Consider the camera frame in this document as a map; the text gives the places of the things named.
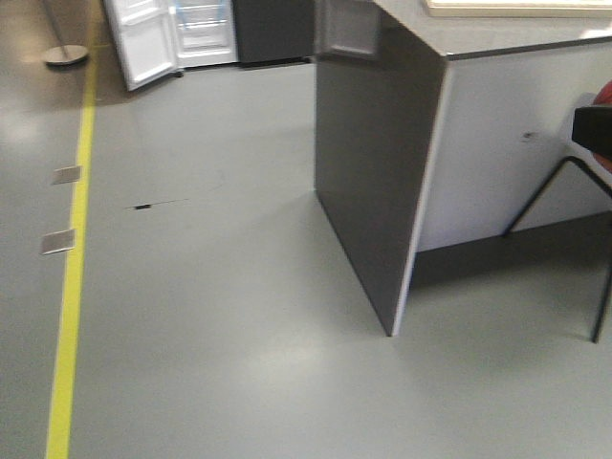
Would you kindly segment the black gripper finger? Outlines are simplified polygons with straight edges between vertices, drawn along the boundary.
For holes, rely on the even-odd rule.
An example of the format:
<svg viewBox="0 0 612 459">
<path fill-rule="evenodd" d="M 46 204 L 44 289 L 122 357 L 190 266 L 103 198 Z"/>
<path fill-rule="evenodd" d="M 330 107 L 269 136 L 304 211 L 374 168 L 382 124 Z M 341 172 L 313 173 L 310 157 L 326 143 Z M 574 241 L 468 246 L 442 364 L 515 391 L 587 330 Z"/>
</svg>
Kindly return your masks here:
<svg viewBox="0 0 612 459">
<path fill-rule="evenodd" d="M 574 111 L 572 141 L 592 153 L 611 156 L 611 106 L 589 105 Z"/>
</svg>

